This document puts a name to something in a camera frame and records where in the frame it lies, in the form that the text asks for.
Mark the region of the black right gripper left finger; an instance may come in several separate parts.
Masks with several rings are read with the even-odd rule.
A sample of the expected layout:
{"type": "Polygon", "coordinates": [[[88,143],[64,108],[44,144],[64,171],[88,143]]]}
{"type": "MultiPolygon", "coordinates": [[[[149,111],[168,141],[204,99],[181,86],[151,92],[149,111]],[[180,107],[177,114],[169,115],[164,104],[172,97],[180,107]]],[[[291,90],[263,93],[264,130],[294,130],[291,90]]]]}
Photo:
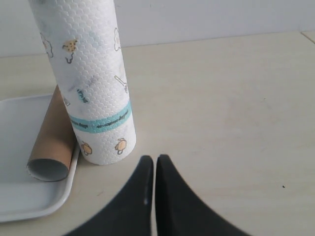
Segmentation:
{"type": "Polygon", "coordinates": [[[120,192],[68,236],[150,236],[154,163],[142,156],[120,192]]]}

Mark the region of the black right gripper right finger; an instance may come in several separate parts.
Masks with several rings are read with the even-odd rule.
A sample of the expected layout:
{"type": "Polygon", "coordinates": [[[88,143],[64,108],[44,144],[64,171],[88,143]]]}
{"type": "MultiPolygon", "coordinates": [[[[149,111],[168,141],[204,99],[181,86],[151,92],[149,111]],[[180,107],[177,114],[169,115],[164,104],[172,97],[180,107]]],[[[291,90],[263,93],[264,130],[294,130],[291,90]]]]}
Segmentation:
{"type": "Polygon", "coordinates": [[[156,223],[159,236],[248,235],[209,208],[166,154],[157,159],[156,223]]]}

